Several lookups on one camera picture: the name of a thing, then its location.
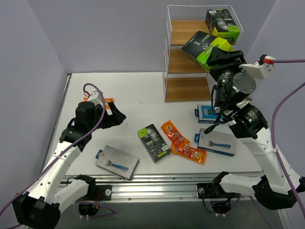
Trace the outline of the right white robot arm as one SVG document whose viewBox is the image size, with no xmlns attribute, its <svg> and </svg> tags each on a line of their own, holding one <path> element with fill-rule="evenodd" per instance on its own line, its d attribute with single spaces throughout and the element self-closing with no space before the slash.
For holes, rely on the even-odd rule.
<svg viewBox="0 0 305 229">
<path fill-rule="evenodd" d="M 263 171 L 261 177 L 222 172 L 213 180 L 212 192 L 217 197 L 226 193 L 248 195 L 270 210 L 291 208 L 305 189 L 305 179 L 291 168 L 263 114 L 251 104 L 256 80 L 267 78 L 274 63 L 273 57 L 262 55 L 254 64 L 247 64 L 242 51 L 218 47 L 212 48 L 207 59 L 209 73 L 216 81 L 215 111 Z"/>
</svg>

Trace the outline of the black green razor pack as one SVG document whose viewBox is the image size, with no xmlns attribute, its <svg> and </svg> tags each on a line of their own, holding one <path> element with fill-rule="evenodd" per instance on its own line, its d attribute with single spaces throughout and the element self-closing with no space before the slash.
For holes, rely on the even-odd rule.
<svg viewBox="0 0 305 229">
<path fill-rule="evenodd" d="M 224 51 L 233 51 L 233 47 L 226 39 L 210 35 L 203 31 L 197 31 L 181 50 L 187 54 L 188 58 L 209 72 L 210 67 L 206 62 L 213 47 L 218 47 Z"/>
</svg>

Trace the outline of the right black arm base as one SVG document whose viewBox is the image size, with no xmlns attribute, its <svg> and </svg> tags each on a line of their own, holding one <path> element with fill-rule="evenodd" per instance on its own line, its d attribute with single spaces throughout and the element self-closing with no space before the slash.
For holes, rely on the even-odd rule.
<svg viewBox="0 0 305 229">
<path fill-rule="evenodd" d="M 221 194 L 219 192 L 218 186 L 212 183 L 197 183 L 197 195 L 198 198 L 209 199 L 209 198 L 220 198 Z"/>
</svg>

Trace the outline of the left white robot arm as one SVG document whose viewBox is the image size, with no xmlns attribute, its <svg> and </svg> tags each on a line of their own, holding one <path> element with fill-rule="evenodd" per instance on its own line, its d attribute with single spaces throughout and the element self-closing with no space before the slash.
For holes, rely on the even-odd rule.
<svg viewBox="0 0 305 229">
<path fill-rule="evenodd" d="M 126 119 L 126 115 L 113 102 L 109 103 L 109 107 L 111 114 L 107 113 L 102 104 L 78 104 L 75 117 L 62 132 L 56 150 L 40 177 L 17 194 L 12 202 L 19 224 L 34 229 L 53 229 L 58 224 L 61 213 L 77 200 L 93 200 L 98 197 L 96 181 L 87 175 L 77 175 L 61 191 L 58 186 L 96 129 L 118 126 Z"/>
</svg>

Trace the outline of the tall green black razor box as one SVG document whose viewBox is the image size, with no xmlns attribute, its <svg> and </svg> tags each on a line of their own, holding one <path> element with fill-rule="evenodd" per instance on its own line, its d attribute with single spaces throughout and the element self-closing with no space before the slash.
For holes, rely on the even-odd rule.
<svg viewBox="0 0 305 229">
<path fill-rule="evenodd" d="M 240 29 L 228 9 L 208 10 L 205 23 L 211 35 L 226 39 L 231 44 L 237 42 Z"/>
</svg>

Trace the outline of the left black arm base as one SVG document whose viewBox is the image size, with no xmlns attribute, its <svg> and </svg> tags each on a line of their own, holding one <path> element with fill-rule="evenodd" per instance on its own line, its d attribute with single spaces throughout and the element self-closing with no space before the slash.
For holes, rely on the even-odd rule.
<svg viewBox="0 0 305 229">
<path fill-rule="evenodd" d="M 96 201 L 109 201 L 112 198 L 112 186 L 98 185 L 96 194 L 97 194 Z"/>
</svg>

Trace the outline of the small black green razor box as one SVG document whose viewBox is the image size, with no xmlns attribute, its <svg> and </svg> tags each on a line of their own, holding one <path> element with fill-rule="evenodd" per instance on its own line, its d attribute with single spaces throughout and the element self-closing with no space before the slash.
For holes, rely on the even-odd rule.
<svg viewBox="0 0 305 229">
<path fill-rule="evenodd" d="M 170 154 L 169 146 L 154 124 L 138 130 L 137 134 L 154 163 Z"/>
</svg>

